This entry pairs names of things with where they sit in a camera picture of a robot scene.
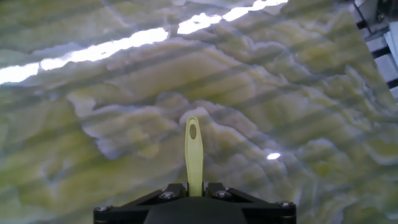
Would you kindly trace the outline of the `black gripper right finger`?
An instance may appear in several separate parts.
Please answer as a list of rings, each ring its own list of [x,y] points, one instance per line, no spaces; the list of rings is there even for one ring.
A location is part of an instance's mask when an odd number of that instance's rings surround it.
[[[210,199],[219,223],[296,224],[296,204],[290,201],[267,202],[220,182],[210,182],[203,195]]]

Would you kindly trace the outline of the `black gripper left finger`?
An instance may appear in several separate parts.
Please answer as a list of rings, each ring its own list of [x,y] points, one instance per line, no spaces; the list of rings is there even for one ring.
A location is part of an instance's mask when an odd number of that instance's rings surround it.
[[[93,209],[93,224],[140,224],[149,211],[157,205],[188,196],[183,184],[169,184],[165,189],[155,190],[121,206],[106,205]]]

